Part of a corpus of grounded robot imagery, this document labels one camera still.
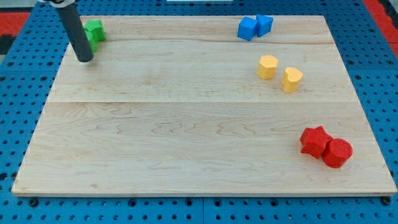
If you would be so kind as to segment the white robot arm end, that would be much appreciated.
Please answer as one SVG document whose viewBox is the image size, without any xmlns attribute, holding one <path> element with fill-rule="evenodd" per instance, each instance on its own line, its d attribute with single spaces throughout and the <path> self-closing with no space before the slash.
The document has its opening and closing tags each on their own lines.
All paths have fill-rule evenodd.
<svg viewBox="0 0 398 224">
<path fill-rule="evenodd" d="M 63 7 L 67 7 L 71 4 L 74 4 L 75 0 L 38 0 L 38 2 L 42 2 L 42 3 L 48 2 L 53 7 L 63 8 Z"/>
</svg>

